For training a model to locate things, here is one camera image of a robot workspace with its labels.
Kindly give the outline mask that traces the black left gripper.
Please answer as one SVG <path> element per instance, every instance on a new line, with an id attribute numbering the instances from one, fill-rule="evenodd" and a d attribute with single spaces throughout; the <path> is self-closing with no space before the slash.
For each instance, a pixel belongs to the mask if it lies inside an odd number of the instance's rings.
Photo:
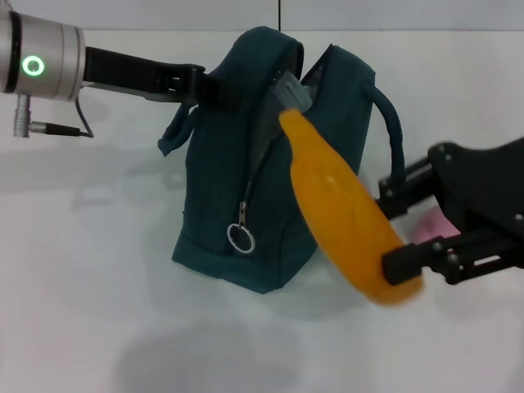
<path id="1" fill-rule="evenodd" d="M 83 86 L 152 102 L 196 102 L 225 111 L 240 106 L 238 91 L 198 65 L 170 64 L 87 47 Z"/>

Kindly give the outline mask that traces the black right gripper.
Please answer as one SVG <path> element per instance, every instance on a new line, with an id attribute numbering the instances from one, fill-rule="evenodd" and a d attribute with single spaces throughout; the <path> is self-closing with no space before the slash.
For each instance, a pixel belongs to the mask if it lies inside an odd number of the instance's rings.
<path id="1" fill-rule="evenodd" d="M 405 168 L 404 177 L 379 182 L 377 205 L 386 217 L 406 215 L 429 198 L 460 235 L 410 243 L 382 256 L 391 285 L 428 267 L 449 285 L 523 267 L 523 140 L 490 149 L 442 142 Z"/>

